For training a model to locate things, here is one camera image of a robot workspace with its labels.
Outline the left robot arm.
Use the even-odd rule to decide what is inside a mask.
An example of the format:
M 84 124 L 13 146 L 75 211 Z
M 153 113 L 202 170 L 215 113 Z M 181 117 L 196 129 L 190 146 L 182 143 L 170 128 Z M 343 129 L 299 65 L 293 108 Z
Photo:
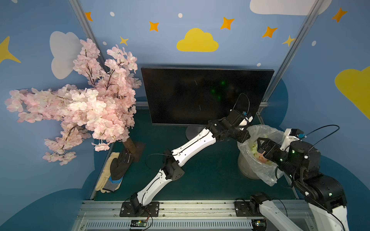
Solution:
M 138 217 L 145 212 L 153 198 L 170 182 L 180 179 L 185 172 L 182 166 L 206 147 L 225 139 L 243 143 L 250 138 L 247 128 L 253 120 L 251 113 L 232 109 L 228 116 L 211 120 L 199 134 L 184 145 L 164 152 L 165 160 L 156 176 L 141 191 L 130 197 L 133 214 Z

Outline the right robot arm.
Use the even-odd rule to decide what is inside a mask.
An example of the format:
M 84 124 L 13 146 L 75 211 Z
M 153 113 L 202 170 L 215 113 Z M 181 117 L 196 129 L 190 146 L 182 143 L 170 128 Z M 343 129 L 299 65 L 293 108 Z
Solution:
M 347 231 L 347 200 L 342 185 L 320 173 L 321 153 L 312 144 L 292 141 L 282 148 L 268 138 L 257 139 L 257 151 L 289 176 L 312 211 L 319 231 Z

